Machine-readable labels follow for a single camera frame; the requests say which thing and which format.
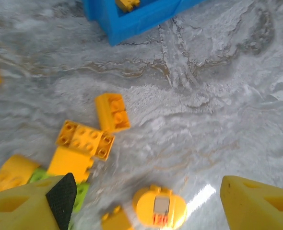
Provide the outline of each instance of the marble floor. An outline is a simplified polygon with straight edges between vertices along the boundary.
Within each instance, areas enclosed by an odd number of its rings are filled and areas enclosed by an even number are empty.
[[[228,230],[224,175],[283,188],[283,0],[207,0],[110,47],[74,0],[0,0],[0,166],[48,167],[65,119],[99,128],[94,98],[121,93],[132,128],[96,162],[77,230],[168,186],[188,203],[181,230]]]

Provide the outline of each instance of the yellow round lego piece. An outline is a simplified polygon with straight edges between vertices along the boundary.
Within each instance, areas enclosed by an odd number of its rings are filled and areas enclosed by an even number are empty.
[[[0,191],[27,184],[39,166],[24,156],[13,155],[0,169]]]
[[[140,223],[147,227],[175,230],[186,221],[185,201],[168,188],[142,188],[135,193],[132,205]]]

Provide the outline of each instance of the black rubber pad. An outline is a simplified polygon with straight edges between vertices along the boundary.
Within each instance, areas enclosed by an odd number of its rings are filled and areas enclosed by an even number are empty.
[[[76,192],[74,176],[68,173],[46,194],[59,230],[68,230]]]

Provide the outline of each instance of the green lego brick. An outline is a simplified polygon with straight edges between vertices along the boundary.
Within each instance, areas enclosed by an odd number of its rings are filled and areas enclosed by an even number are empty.
[[[47,179],[49,178],[50,176],[47,175],[47,171],[43,168],[37,168],[31,179],[29,180],[29,183],[32,183],[32,182],[36,182],[36,181],[41,181],[41,180],[44,180],[44,179]]]
[[[89,184],[87,183],[77,184],[77,194],[73,206],[74,212],[79,212],[81,210],[88,188],[89,188]]]
[[[68,230],[75,230],[74,223],[72,220],[69,222]]]

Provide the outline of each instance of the blue lego container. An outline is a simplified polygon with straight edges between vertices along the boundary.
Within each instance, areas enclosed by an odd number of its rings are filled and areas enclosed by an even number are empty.
[[[111,46],[139,35],[204,0],[141,0],[138,8],[124,13],[115,0],[83,0],[89,21],[96,20]]]

